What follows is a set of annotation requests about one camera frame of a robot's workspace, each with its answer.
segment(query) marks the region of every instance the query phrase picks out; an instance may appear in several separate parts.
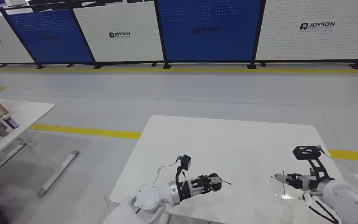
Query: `small object on table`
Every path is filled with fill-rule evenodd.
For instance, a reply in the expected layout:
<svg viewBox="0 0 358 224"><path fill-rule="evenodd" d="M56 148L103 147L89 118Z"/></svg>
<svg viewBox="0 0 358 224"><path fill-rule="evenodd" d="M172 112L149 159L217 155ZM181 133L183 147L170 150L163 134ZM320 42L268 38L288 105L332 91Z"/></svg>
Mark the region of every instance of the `small object on table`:
<svg viewBox="0 0 358 224"><path fill-rule="evenodd" d="M5 123L7 123L12 129L18 128L19 124L12 119L12 117L8 116L8 115L3 115L2 119L4 120Z"/></svg>
<svg viewBox="0 0 358 224"><path fill-rule="evenodd" d="M4 116L5 114L8 114L9 111L4 108L3 105L0 104L0 116Z"/></svg>
<svg viewBox="0 0 358 224"><path fill-rule="evenodd" d="M0 136L1 136L1 137L6 137L6 136L8 136L9 133L6 131L6 128L7 128L7 127L6 127L3 123L0 123L0 125L2 125L2 126L0 126Z"/></svg>

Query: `blue pegboard panel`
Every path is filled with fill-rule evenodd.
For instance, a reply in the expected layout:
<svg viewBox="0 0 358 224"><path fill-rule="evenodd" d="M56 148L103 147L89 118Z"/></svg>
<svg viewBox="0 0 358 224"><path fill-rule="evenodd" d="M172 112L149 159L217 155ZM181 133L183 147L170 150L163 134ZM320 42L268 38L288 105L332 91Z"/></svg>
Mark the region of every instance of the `blue pegboard panel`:
<svg viewBox="0 0 358 224"><path fill-rule="evenodd" d="M9 15L39 63L92 62L70 10Z"/></svg>
<svg viewBox="0 0 358 224"><path fill-rule="evenodd" d="M159 0L168 60L251 60L261 0Z"/></svg>

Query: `black device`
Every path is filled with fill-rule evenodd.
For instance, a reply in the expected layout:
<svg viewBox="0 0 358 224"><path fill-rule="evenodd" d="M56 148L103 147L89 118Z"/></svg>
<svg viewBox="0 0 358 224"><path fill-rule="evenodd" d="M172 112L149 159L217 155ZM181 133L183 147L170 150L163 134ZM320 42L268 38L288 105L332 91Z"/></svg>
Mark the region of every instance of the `black device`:
<svg viewBox="0 0 358 224"><path fill-rule="evenodd" d="M210 191L218 191L222 188L222 180L218 174L213 173L209 176L201 175L197 178L179 182L179 175L183 170L188 171L191 165L191 157L187 155L180 156L180 166L177 168L175 182L177 185L180 201L191 198L198 194L206 194Z"/></svg>

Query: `white cable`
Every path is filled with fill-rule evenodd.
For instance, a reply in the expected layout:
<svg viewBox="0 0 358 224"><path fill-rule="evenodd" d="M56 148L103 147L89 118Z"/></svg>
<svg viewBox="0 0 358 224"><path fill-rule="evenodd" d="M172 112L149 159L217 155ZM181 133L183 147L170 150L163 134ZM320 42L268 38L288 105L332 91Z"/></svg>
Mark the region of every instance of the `white cable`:
<svg viewBox="0 0 358 224"><path fill-rule="evenodd" d="M327 154L325 154L325 153L324 153L324 155L327 156L328 158L330 158L331 160L334 160L334 161L336 161L336 162L339 162L340 164L345 165L347 168L349 168L349 169L355 174L355 171L354 171L352 168L350 168L349 165L347 165L347 164L345 164L344 162L341 162L341 161L339 161L339 160L336 160L335 158L332 158L331 156L329 156L329 155L327 155Z"/></svg>
<svg viewBox="0 0 358 224"><path fill-rule="evenodd" d="M106 209L105 209L105 211L103 212L102 217L101 217L100 221L98 222L98 224L101 223L101 221L102 221L102 219L103 219L103 216L105 215L105 213L106 213L106 211L107 211L107 208L110 210L110 214L111 214L111 207L110 207L110 206L118 206L118 205L120 204L120 203L116 203L116 202L113 202L114 204L111 204L111 202L112 202L111 200L108 201L105 196L103 196L103 198L106 200L107 206L106 206Z"/></svg>
<svg viewBox="0 0 358 224"><path fill-rule="evenodd" d="M156 183L156 181L157 181L157 179L158 179L158 177L159 177L159 174L161 173L161 169L162 169L163 167L174 166L174 165L177 163L177 161L178 161L178 158L177 158L177 160L175 161L175 163L173 163L173 164L171 164L171 165L166 165L166 166L160 167L160 168L157 170L157 177L156 177L156 179L154 180L153 185Z"/></svg>

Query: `table leg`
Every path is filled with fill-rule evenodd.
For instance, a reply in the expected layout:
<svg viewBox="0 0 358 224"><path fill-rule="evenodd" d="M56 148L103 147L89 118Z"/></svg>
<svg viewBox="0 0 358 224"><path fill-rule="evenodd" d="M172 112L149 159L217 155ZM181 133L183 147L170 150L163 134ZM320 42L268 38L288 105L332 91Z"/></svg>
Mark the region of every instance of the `table leg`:
<svg viewBox="0 0 358 224"><path fill-rule="evenodd" d="M0 167L3 166L11 157L13 157L20 149L24 148L26 146L25 142L21 142L15 148L13 148L8 154L5 154L3 152L0 152Z"/></svg>
<svg viewBox="0 0 358 224"><path fill-rule="evenodd" d="M54 173L50 179L44 184L44 186L37 192L37 196L39 198L42 198L46 192L48 191L48 189L53 185L53 183L57 180L57 178L62 174L62 172L66 169L66 167L72 162L72 160L76 157L76 155L79 154L79 151L74 150L71 152L71 154L69 155L69 157L67 157L67 159L64 161L64 163L62 164L62 167L59 171L57 171L56 173Z"/></svg>
<svg viewBox="0 0 358 224"><path fill-rule="evenodd" d="M159 224L169 224L171 219L171 214L163 213L161 219L159 220Z"/></svg>

